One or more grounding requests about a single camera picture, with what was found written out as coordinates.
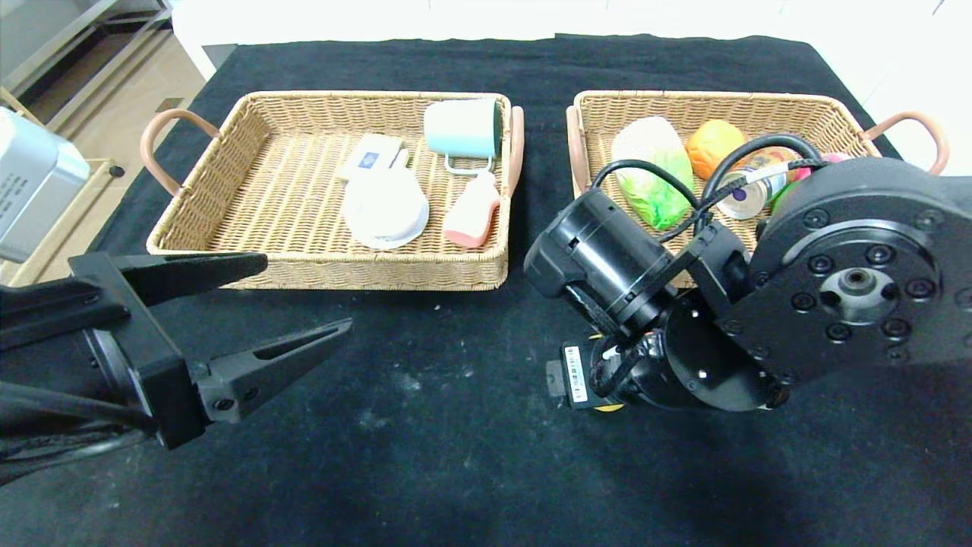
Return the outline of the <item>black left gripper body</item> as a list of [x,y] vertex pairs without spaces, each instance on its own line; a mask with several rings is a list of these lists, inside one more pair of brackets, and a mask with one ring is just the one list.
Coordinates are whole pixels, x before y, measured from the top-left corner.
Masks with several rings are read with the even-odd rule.
[[31,440],[126,434],[176,449],[210,424],[188,361],[118,269],[72,258],[70,276],[2,287],[2,431]]

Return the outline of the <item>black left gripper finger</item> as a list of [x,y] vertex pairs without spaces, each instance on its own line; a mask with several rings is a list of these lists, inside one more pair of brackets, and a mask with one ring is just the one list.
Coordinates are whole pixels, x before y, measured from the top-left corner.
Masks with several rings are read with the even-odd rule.
[[188,364],[209,422],[239,423],[324,364],[353,328],[344,318],[252,349]]
[[118,269],[146,307],[257,276],[269,263],[257,252],[118,257]]

